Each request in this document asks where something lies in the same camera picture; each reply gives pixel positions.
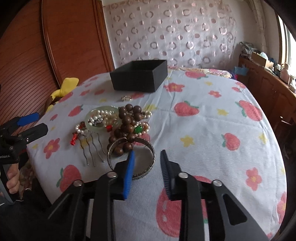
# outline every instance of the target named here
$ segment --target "metal screw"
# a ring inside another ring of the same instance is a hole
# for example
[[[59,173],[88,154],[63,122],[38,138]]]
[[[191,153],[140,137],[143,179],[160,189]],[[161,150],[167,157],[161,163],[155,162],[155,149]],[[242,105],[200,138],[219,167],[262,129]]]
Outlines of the metal screw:
[[[109,178],[117,177],[117,173],[116,172],[108,172],[107,177],[109,177]]]
[[[76,187],[80,187],[80,186],[82,186],[82,184],[83,184],[83,181],[81,181],[81,180],[75,180],[73,182],[73,185],[76,186]]]
[[[213,184],[214,184],[216,187],[220,187],[220,186],[222,186],[222,182],[219,181],[219,180],[214,180],[214,181],[213,181]]]
[[[180,172],[180,173],[178,174],[178,176],[179,176],[180,178],[187,178],[187,177],[188,177],[188,174],[187,174],[186,172]]]

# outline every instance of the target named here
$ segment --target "patterned wall covering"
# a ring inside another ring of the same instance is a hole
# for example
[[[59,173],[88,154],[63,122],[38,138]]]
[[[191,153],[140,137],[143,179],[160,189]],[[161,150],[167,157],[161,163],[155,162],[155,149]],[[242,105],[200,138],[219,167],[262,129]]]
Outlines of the patterned wall covering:
[[[224,69],[236,23],[222,0],[128,0],[104,8],[115,67],[167,59],[172,66]]]

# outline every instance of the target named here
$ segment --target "bed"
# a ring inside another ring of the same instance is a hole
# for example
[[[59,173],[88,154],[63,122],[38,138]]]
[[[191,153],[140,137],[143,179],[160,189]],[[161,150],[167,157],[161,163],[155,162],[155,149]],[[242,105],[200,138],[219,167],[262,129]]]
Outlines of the bed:
[[[163,189],[160,151],[198,180],[221,180],[250,212],[269,238],[278,231],[286,205],[281,152],[260,106],[242,83],[218,70],[172,67],[155,93],[114,91],[109,73],[93,76],[56,104],[39,121],[47,136],[28,145],[36,176],[51,203],[73,180],[92,181],[110,171],[106,156],[93,146],[96,167],[86,165],[80,145],[70,145],[75,126],[98,106],[140,105],[152,111],[150,131],[156,161],[150,173],[132,182],[128,200],[115,202],[118,240],[178,240],[180,202]],[[124,95],[131,101],[121,102]],[[103,148],[109,133],[101,134]],[[136,162],[151,158],[135,147]],[[206,239],[207,214],[203,204]]]

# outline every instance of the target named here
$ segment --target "person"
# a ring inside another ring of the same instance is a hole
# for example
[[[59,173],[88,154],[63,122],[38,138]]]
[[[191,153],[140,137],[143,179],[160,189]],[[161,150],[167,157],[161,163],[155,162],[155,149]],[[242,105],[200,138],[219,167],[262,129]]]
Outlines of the person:
[[[7,188],[11,194],[17,193],[20,188],[20,170],[18,169],[18,163],[12,164],[7,171],[7,177],[9,181],[6,183]]]

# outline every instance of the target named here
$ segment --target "silver ring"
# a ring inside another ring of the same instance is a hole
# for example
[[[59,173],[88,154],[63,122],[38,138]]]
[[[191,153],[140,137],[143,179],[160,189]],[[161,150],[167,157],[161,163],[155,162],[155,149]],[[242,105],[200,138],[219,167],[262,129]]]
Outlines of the silver ring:
[[[110,146],[110,148],[108,150],[108,154],[107,154],[107,162],[108,162],[108,165],[112,171],[114,171],[114,169],[113,169],[111,162],[110,162],[110,155],[113,152],[115,147],[117,147],[119,144],[125,143],[127,141],[128,141],[128,139],[126,137],[122,137],[122,138],[119,138],[118,140],[116,140],[115,142],[113,142],[112,145]],[[140,138],[140,137],[136,137],[135,142],[138,142],[138,143],[141,143],[141,144],[144,144],[145,146],[147,146],[153,154],[153,160],[147,169],[145,169],[141,173],[133,175],[133,180],[137,180],[137,179],[140,179],[140,178],[146,176],[151,171],[151,169],[155,163],[155,150],[154,150],[154,147],[150,144],[150,142],[143,139],[143,138]]]
[[[131,95],[125,95],[125,96],[122,96],[120,99],[121,101],[130,101],[133,99],[133,97]]]

